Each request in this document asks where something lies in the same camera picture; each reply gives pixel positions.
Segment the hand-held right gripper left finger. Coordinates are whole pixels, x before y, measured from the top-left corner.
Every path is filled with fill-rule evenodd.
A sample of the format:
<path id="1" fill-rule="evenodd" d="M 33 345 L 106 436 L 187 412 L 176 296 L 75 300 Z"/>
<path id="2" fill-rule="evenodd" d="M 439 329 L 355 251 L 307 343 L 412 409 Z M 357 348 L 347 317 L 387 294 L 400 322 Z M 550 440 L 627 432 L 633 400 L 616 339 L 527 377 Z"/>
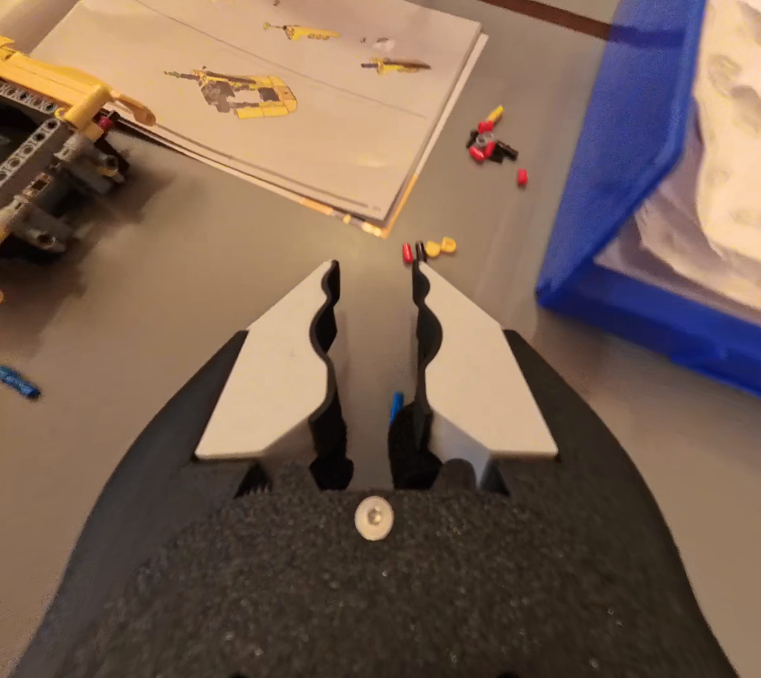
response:
<path id="1" fill-rule="evenodd" d="M 349 486 L 354 465 L 329 357 L 339 299 L 339 263 L 328 260 L 247 327 L 197 460 L 300 462 L 322 490 Z"/>

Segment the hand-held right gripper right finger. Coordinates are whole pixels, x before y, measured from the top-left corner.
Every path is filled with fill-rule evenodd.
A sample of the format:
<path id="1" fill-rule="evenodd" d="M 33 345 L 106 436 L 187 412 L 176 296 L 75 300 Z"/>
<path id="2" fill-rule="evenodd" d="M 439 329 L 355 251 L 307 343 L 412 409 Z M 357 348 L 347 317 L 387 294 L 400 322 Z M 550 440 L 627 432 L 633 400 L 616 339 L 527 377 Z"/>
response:
<path id="1" fill-rule="evenodd" d="M 500 323 L 427 263 L 415 262 L 411 273 L 415 391 L 389 426 L 394 487 L 430 488 L 452 460 L 469 465 L 483 486 L 497 459 L 556 459 L 556 441 Z"/>

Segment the scattered small brick pins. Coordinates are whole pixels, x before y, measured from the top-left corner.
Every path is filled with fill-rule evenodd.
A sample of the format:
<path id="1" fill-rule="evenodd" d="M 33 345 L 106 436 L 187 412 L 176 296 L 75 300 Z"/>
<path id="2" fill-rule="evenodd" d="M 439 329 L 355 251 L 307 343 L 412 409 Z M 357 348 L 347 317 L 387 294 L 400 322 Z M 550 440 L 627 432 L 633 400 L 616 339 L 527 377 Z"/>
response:
<path id="1" fill-rule="evenodd" d="M 483 163 L 502 164 L 504 161 L 516 163 L 519 159 L 517 149 L 501 140 L 495 134 L 495 129 L 503 119 L 505 107 L 497 105 L 477 126 L 470 130 L 466 141 L 466 149 L 470 159 L 477 165 Z M 452 255 L 457 251 L 457 241 L 449 236 L 439 241 L 429 239 L 417 240 L 402 245 L 402 260 L 404 265 L 411 266 L 415 262 L 427 262 L 442 254 Z"/>

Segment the open instruction booklet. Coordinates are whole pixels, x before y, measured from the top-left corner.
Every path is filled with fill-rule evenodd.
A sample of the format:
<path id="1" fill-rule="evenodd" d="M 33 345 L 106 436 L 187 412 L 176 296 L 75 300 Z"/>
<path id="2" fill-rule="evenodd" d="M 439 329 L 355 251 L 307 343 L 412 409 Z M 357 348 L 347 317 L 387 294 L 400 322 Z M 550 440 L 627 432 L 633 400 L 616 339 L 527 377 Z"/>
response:
<path id="1" fill-rule="evenodd" d="M 215 167 L 384 222 L 486 42 L 408 0 L 2 0 L 2 36 Z"/>

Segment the blue plastic bin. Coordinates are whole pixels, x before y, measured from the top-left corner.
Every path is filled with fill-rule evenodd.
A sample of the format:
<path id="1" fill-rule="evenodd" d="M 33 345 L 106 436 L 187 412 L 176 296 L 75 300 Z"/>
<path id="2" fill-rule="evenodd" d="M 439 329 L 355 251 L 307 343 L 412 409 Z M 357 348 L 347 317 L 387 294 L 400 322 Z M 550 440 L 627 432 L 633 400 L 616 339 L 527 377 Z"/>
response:
<path id="1" fill-rule="evenodd" d="M 596 264 L 683 154 L 706 0 L 620 0 L 536 294 L 600 328 L 759 396 L 760 329 Z"/>

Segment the pile of white paper bags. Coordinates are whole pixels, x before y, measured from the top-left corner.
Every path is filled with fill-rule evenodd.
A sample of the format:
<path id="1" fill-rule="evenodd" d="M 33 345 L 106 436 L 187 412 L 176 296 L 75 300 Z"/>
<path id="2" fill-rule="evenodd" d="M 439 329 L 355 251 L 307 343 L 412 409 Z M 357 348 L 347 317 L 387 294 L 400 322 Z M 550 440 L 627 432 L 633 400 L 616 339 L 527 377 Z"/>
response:
<path id="1" fill-rule="evenodd" d="M 707 0 L 692 96 L 680 162 L 595 264 L 759 325 L 759 0 Z"/>

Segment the yellow toy brick car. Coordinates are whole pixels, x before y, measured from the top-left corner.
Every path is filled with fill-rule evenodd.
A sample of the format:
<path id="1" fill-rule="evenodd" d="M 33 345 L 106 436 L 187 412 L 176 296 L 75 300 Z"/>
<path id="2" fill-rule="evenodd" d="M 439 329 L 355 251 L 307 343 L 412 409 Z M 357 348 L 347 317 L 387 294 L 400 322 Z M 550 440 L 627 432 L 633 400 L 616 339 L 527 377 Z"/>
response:
<path id="1" fill-rule="evenodd" d="M 108 140 L 125 109 L 156 118 L 138 100 L 73 67 L 48 64 L 1 41 L 2 262 L 50 262 L 69 248 L 77 204 L 107 195 L 129 165 Z"/>

